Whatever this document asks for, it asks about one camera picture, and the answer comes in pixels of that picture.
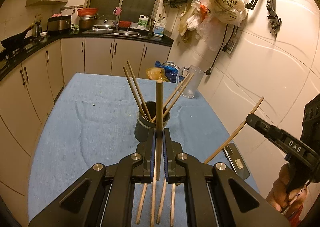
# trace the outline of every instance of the stainless steel sink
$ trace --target stainless steel sink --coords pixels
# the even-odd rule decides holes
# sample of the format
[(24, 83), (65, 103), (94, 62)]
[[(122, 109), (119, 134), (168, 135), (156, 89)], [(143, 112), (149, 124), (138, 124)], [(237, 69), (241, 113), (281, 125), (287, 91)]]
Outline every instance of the stainless steel sink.
[(83, 32), (83, 34), (110, 34), (110, 35), (130, 35), (130, 36), (139, 36), (140, 33), (135, 31), (122, 31), (122, 30), (110, 30), (110, 29), (92, 29)]

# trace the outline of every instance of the black cable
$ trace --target black cable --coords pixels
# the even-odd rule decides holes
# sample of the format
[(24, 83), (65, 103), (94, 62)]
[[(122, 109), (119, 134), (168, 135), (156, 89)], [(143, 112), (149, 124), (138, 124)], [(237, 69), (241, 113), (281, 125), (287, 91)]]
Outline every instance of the black cable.
[(233, 30), (232, 30), (232, 34), (231, 34), (229, 40), (227, 41), (227, 43), (226, 43), (226, 44), (224, 45), (224, 47), (222, 48), (222, 51), (226, 51), (226, 50), (228, 49), (228, 44), (229, 44), (231, 38), (233, 37), (233, 33), (235, 32), (235, 29), (236, 29), (236, 26), (234, 25), (234, 26), (233, 26)]
[(226, 38), (227, 29), (228, 29), (228, 24), (226, 25), (226, 30), (225, 30), (225, 32), (224, 32), (224, 36), (223, 36), (223, 41), (222, 41), (221, 47), (220, 47), (220, 49), (219, 49), (219, 51), (218, 51), (218, 53), (217, 53), (217, 55), (216, 55), (216, 57), (215, 57), (212, 65), (211, 65), (211, 67), (205, 72), (205, 74), (206, 74), (207, 76), (209, 76), (209, 75), (211, 74), (211, 70), (212, 70), (212, 68), (213, 68), (213, 66), (214, 66), (214, 62), (216, 61), (216, 59), (217, 59), (217, 57), (218, 57), (218, 55), (219, 55), (219, 52), (221, 51), (221, 48), (222, 48), (222, 46), (223, 46), (224, 39)]

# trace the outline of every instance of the red basket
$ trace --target red basket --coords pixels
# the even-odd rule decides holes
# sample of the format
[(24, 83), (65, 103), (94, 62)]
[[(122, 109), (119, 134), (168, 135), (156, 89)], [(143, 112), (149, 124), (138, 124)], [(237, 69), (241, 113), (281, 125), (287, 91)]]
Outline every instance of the red basket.
[(77, 10), (78, 16), (95, 15), (98, 12), (98, 8), (80, 8)]
[(131, 26), (132, 22), (128, 22), (128, 21), (119, 21), (119, 27), (125, 27), (125, 28), (129, 28)]

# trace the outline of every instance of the clear pitcher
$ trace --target clear pitcher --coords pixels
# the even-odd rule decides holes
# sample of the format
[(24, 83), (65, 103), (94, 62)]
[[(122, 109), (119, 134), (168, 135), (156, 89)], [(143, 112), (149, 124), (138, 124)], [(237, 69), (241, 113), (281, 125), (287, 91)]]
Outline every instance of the clear pitcher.
[(192, 80), (189, 82), (188, 86), (185, 88), (185, 90), (182, 93), (182, 96), (188, 99), (192, 99), (195, 96), (196, 90), (202, 80), (204, 71), (201, 70), (199, 67), (196, 67), (193, 65), (191, 65), (189, 68), (182, 67), (179, 70), (176, 78), (176, 82), (178, 85), (179, 85), (179, 76), (183, 75), (183, 71), (187, 71), (190, 74), (194, 74)]

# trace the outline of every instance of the blue tablecloth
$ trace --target blue tablecloth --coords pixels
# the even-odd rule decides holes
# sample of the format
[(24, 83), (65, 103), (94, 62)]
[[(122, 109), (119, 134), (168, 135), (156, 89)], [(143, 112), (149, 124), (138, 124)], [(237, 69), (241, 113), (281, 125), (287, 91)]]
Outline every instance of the blue tablecloth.
[[(138, 79), (145, 101), (155, 101), (155, 81)], [(164, 100), (176, 85), (164, 83)], [(44, 126), (32, 163), (28, 214), (31, 220), (95, 163), (110, 165), (134, 153), (138, 107), (125, 77), (77, 73), (63, 90)], [(183, 151), (204, 161), (229, 136), (202, 95), (180, 97), (167, 124)], [(224, 162), (223, 152), (210, 164)], [(156, 186), (156, 213), (163, 184)], [(246, 182), (258, 191), (252, 176)], [(135, 225), (142, 184), (135, 188), (132, 226)], [(160, 226), (169, 226), (171, 185), (167, 185)], [(150, 225), (151, 185), (148, 186), (140, 226)], [(187, 226), (183, 185), (176, 188), (174, 226)]]

